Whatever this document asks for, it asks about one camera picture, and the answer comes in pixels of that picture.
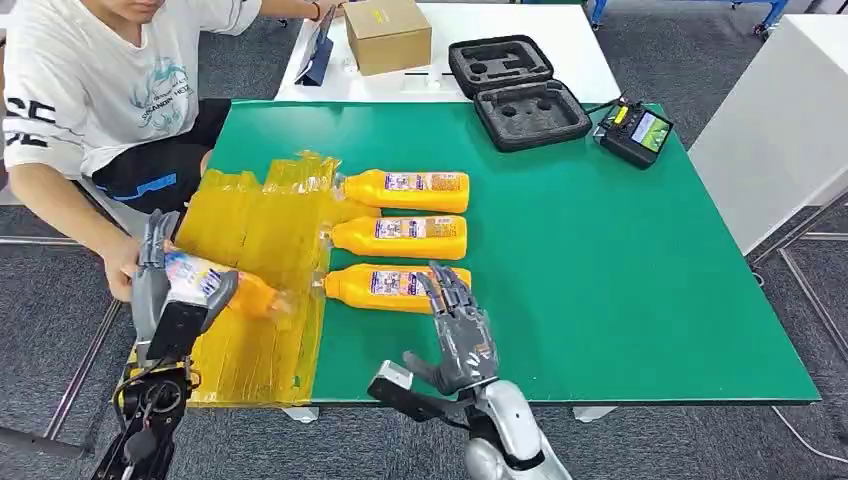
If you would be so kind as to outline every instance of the metal bar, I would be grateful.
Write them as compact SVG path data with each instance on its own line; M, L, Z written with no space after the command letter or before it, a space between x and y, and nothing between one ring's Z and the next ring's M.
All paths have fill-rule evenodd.
M68 388L65 389L65 394L62 395L62 400L59 402L59 406L56 408L53 418L50 419L47 431L44 432L45 438L55 440L56 437L59 436L59 431L62 429L62 425L64 425L65 419L67 419L68 413L71 411L71 407L79 395L82 384L88 376L88 372L91 371L91 366L94 365L94 359L97 358L97 354L100 353L100 349L103 347L106 335L109 333L109 330L111 330L112 324L115 321L115 317L118 316L120 308L121 302L113 299L112 303L109 304L109 308L106 309L106 313L103 315L103 320L100 321L100 326L97 327L97 332L94 334L94 338L91 340L88 350L85 352L82 361L77 367L77 371L74 372L74 376L71 378Z
M3 237L0 236L0 245L67 245L79 247L75 240L64 237Z
M821 320L824 324L824 328L836 344L836 349L839 350L840 354L842 354L842 358L848 361L848 342L845 341L845 337L842 336L842 332L840 332L839 328L836 327L836 323L833 321L833 318L831 318L827 309L824 307L824 304L822 304L821 300L819 300L818 295L816 295L815 290L813 290L813 286L810 284L809 280L807 280L807 277L804 276L804 272L801 271L801 268L795 262L795 259L789 251L781 248L778 250L778 253L783 258L783 261L786 262L786 265L789 267L789 271L792 272L792 275L795 277L795 281L798 283L798 286L801 287L801 291L804 292L804 296L807 297L807 300L810 302L813 310L815 310L816 316L819 317L819 320Z
M6 427L0 427L0 442L21 450L46 453L65 458L78 458L86 453L85 449L79 445L50 440Z
M829 240L848 242L848 233L807 232L801 240Z
M816 10L819 9L819 5L821 5L823 1L824 0L813 0L804 10L804 13L816 13Z
M812 228L816 226L816 223L821 220L822 216L824 216L831 210L842 206L842 204L844 204L846 200L848 200L848 188L845 188L844 190L839 192L838 195L834 196L827 203L822 205L816 213L810 215L809 218L801 222L797 227L793 228L789 233L784 235L783 238L775 242L774 245L767 248L766 251L761 253L760 256L755 258L754 261L750 263L751 268L757 268L766 258L768 258L776 250L779 250L781 248L787 248L792 245L795 240L798 240L799 238L801 238L802 235L812 230Z

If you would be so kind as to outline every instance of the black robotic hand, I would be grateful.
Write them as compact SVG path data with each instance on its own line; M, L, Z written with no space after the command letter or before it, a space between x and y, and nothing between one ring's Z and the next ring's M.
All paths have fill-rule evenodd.
M427 275L418 280L427 290L433 309L433 322L439 335L442 360L431 365L412 352L405 352L407 368L442 395L494 379L498 355L489 329L486 311L477 305L468 286L453 270L430 262L438 285Z

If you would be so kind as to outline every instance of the black carrying case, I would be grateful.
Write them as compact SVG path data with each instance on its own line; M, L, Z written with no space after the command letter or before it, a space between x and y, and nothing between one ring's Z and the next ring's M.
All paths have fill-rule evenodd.
M457 42L448 65L498 150L582 138L592 121L532 38L511 35Z

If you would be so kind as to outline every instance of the green tabletop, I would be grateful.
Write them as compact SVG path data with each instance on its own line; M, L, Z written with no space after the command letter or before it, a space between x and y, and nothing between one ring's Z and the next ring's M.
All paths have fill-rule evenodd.
M466 103L246 102L211 167L263 181L304 149L345 174L470 174L468 256L454 264L489 310L501 377L530 401L820 399L676 136L639 171L590 137L499 153ZM334 269L361 262L423 263L332 254ZM381 362L407 349L438 360L428 316L328 300L313 401L369 401Z

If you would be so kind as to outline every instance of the white t-shirt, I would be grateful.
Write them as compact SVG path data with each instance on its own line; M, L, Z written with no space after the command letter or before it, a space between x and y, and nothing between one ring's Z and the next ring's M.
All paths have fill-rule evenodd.
M126 149L194 126L201 31L238 35L261 0L167 0L122 39L80 0L20 0L6 46L6 166L91 176Z

